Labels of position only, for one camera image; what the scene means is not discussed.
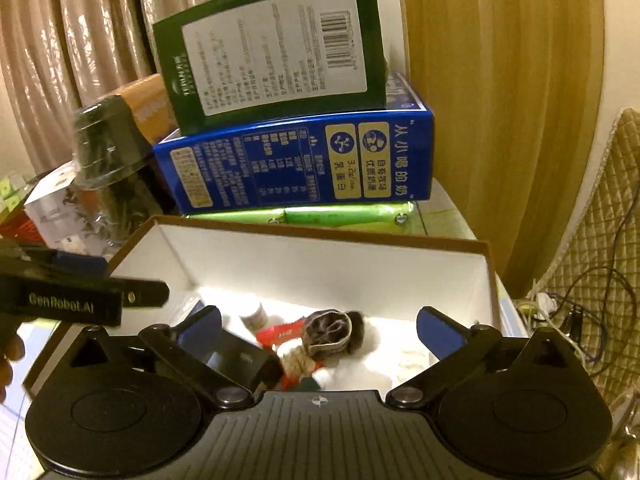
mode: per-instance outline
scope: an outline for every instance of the finger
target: finger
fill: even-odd
[[[14,370],[11,368],[9,361],[2,359],[0,361],[0,386],[7,386],[14,378]]]
[[[18,335],[14,336],[4,349],[4,355],[9,361],[17,361],[24,357],[24,342]]]

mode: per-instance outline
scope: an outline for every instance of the open box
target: open box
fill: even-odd
[[[154,217],[110,266],[113,276],[163,280],[171,291],[160,309],[123,311],[122,325],[108,329],[112,335],[175,325],[197,295],[220,308],[227,330],[252,341],[234,311],[238,295],[258,296],[277,322],[328,308],[363,312],[362,350],[316,372],[329,390],[378,389],[384,397],[432,364],[415,333],[422,306],[465,326],[500,328],[489,247],[476,240]],[[25,380],[31,396],[81,329],[56,329]]]

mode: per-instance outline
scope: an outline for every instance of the barcode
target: barcode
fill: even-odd
[[[329,68],[354,66],[350,12],[348,10],[321,12],[320,28],[327,66]]]
[[[172,150],[171,160],[178,173],[184,192],[193,207],[212,207],[211,195],[204,183],[198,162],[191,148]]]

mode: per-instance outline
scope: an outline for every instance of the quilted fabric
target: quilted fabric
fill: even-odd
[[[640,113],[623,110],[609,135],[598,176],[590,200],[570,240],[536,284],[534,292],[556,292],[564,295],[583,271],[593,266],[610,264],[614,234],[623,221],[640,181]],[[628,279],[638,294],[638,220],[636,205],[626,227],[620,233],[614,266]],[[571,291],[570,298],[599,316],[606,286],[607,271],[589,273]],[[570,309],[563,307],[564,312]],[[593,380],[610,404],[623,390],[640,378],[640,322],[633,323],[633,309],[623,286],[612,280],[607,300],[608,341],[602,360],[590,364],[588,371],[596,374],[611,362],[610,367]],[[600,329],[588,316],[584,317],[582,344],[594,355],[600,344]]]

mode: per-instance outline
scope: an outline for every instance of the green box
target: green box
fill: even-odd
[[[185,135],[385,105],[377,0],[212,0],[154,35]]]

